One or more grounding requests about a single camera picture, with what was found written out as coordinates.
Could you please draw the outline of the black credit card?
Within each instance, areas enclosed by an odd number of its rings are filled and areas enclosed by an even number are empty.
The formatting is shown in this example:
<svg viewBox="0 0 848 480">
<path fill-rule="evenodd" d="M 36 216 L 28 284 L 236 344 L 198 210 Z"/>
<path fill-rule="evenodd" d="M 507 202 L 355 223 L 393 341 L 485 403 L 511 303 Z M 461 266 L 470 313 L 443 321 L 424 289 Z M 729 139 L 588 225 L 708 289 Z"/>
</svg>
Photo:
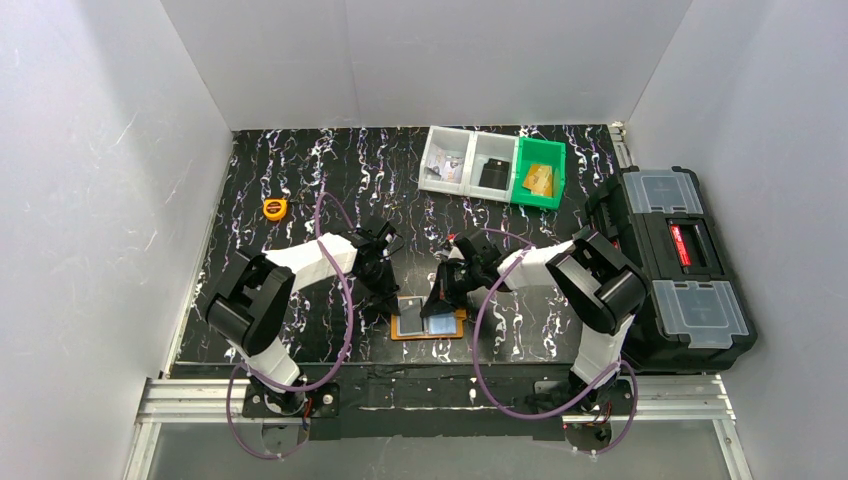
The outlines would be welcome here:
<svg viewBox="0 0 848 480">
<path fill-rule="evenodd" d="M 399 316 L 396 321 L 396 331 L 401 337 L 416 336 L 424 333 L 424 321 L 420 316 L 423 306 L 421 297 L 399 299 Z"/>
</svg>

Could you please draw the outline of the orange leather card holder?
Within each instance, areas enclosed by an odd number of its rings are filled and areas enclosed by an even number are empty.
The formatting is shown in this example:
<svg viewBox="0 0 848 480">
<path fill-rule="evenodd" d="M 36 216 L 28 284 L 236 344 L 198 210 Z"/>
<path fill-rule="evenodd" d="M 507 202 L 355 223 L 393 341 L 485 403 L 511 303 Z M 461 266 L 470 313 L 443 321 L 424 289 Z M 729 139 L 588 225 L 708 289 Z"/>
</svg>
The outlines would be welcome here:
<svg viewBox="0 0 848 480">
<path fill-rule="evenodd" d="M 422 317 L 424 321 L 423 334 L 401 337 L 396 331 L 398 316 L 391 315 L 390 336 L 393 341 L 461 339 L 464 336 L 464 322 L 468 317 L 466 310 L 457 310 L 453 314 Z"/>
</svg>

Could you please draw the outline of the gold credit card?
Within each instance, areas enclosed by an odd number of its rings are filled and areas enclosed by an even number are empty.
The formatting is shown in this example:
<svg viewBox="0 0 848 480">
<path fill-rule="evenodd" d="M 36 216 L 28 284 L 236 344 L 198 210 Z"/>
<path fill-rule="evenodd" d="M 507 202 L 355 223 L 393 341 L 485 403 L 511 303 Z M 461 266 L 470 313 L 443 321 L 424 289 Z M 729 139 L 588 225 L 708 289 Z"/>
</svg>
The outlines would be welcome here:
<svg viewBox="0 0 848 480">
<path fill-rule="evenodd" d="M 546 195 L 550 168 L 544 164 L 532 164 L 522 182 L 522 187 L 534 195 Z"/>
</svg>

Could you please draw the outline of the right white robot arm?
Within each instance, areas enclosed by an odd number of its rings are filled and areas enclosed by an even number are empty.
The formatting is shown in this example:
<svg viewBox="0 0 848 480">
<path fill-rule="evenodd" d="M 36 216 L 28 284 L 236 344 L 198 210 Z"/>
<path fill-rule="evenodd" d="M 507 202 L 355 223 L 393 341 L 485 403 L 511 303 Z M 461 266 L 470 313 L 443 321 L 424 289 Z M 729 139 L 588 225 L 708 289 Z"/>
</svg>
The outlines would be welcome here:
<svg viewBox="0 0 848 480">
<path fill-rule="evenodd" d="M 581 388 L 601 389 L 619 371 L 627 331 L 649 296 L 642 270 L 590 227 L 563 243 L 510 252 L 495 245 L 489 233 L 471 229 L 450 240 L 421 316 L 461 309 L 469 293 L 483 287 L 499 292 L 555 287 L 583 323 L 572 380 Z"/>
</svg>

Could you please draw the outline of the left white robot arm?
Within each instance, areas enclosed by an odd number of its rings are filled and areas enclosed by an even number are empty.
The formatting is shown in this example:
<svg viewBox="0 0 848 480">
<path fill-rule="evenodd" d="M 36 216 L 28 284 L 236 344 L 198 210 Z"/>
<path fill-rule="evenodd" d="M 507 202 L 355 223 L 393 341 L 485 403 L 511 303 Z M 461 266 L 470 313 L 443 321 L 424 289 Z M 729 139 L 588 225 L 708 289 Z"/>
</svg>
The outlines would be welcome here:
<svg viewBox="0 0 848 480">
<path fill-rule="evenodd" d="M 339 233 L 323 233 L 293 247 L 251 252 L 240 249 L 201 309 L 202 318 L 243 357 L 243 369 L 277 393 L 305 393 L 328 383 L 340 369 L 352 342 L 344 344 L 331 370 L 312 384 L 302 384 L 298 365 L 279 334 L 292 293 L 336 277 L 346 298 L 347 280 L 367 290 L 366 307 L 399 314 L 399 286 L 388 248 L 397 230 L 375 216 Z"/>
</svg>

